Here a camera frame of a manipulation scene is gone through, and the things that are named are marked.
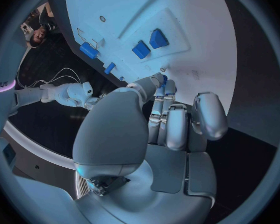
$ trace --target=white platform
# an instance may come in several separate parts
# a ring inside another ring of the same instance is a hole
[[[216,93],[227,113],[237,71],[235,32],[224,0],[66,0],[76,42],[97,47],[104,67],[128,83],[160,71],[175,80],[176,100],[193,104],[198,92]],[[161,29],[169,45],[153,49],[150,36]],[[139,59],[142,40],[151,50]]]

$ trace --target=dark hair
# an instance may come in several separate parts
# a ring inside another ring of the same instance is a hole
[[[39,46],[40,43],[34,41],[33,39],[34,39],[34,35],[32,35],[31,38],[30,38],[30,45],[31,45],[32,47]]]

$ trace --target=white cable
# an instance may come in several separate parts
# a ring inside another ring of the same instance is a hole
[[[39,80],[39,81],[33,82],[30,86],[24,86],[24,85],[19,81],[19,78],[18,78],[19,69],[20,69],[20,66],[19,66],[19,68],[18,68],[18,70],[17,70],[17,73],[16,73],[16,79],[17,79],[18,85],[21,86],[22,88],[33,88],[38,82],[43,82],[43,83],[45,83],[45,84],[48,84],[48,83],[50,83],[50,82],[53,82],[53,81],[58,80],[58,79],[61,78],[61,77],[70,77],[70,78],[74,79],[77,83],[80,83],[80,84],[81,84],[80,77],[77,75],[77,73],[76,73],[74,70],[72,70],[72,69],[70,69],[70,68],[68,68],[68,67],[65,67],[65,68],[61,69],[61,70],[60,70],[50,81],[48,81],[48,82],[47,82],[47,81],[44,81],[44,80]],[[77,80],[76,80],[75,78],[73,78],[72,76],[67,76],[67,75],[60,76],[60,77],[54,79],[61,71],[65,70],[65,69],[71,70],[73,73],[75,73],[75,75],[77,76],[77,78],[79,79],[79,81],[77,81]]]

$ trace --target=man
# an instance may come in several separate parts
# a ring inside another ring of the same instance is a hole
[[[39,23],[40,28],[34,31],[30,38],[30,45],[34,48],[39,46],[48,35],[60,33],[48,2],[45,4],[42,13],[39,16]]]

